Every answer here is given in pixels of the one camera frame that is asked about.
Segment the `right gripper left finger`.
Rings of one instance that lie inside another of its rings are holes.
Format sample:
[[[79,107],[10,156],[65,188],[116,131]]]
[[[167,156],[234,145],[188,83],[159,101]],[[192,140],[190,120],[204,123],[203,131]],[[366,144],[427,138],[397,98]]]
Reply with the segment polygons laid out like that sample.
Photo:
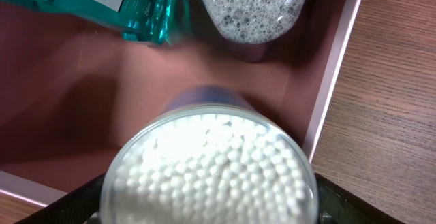
[[[99,205],[105,173],[16,224],[101,224]]]

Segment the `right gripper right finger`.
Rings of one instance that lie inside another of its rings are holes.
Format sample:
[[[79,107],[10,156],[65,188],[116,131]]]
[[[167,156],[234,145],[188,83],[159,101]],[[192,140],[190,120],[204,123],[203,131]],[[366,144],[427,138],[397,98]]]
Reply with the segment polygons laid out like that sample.
[[[315,174],[318,195],[318,224],[404,224],[363,199]]]

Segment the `cotton swab round container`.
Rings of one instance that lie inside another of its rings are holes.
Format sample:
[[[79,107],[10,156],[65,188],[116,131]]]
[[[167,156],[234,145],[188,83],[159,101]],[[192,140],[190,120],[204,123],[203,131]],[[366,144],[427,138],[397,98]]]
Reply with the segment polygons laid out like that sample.
[[[299,145],[239,94],[183,91],[105,175],[102,223],[315,223],[317,183]]]

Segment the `teal mouthwash bottle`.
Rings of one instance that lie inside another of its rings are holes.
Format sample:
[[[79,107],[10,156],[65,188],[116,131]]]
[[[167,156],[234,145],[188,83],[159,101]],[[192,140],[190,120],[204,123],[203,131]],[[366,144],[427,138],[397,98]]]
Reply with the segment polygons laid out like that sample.
[[[127,41],[162,44],[176,0],[3,0],[34,10],[72,14],[115,29]]]

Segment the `clear foam pump bottle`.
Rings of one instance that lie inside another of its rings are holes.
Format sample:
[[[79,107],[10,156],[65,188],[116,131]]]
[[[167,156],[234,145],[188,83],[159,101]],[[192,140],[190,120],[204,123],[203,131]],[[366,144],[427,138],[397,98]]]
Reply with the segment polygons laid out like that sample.
[[[220,34],[240,44],[263,44],[296,23],[305,0],[202,0]]]

